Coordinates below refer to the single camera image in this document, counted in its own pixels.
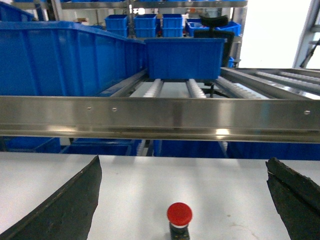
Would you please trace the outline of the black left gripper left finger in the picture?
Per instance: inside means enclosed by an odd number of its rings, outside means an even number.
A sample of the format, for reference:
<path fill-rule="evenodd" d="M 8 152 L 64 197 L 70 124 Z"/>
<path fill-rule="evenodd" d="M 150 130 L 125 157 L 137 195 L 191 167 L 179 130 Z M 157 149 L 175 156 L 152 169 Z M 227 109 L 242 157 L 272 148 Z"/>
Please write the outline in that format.
<path fill-rule="evenodd" d="M 99 156 L 25 217 L 1 233 L 2 240 L 86 240 L 98 206 Z"/>

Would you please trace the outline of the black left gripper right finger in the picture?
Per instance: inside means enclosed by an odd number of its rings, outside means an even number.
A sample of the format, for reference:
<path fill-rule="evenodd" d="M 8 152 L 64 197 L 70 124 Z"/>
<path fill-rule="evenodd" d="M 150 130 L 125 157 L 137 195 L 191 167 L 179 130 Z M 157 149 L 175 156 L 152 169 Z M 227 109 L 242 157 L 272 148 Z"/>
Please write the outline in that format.
<path fill-rule="evenodd" d="M 292 240 L 320 238 L 320 186 L 273 157 L 265 162 L 267 186 Z"/>

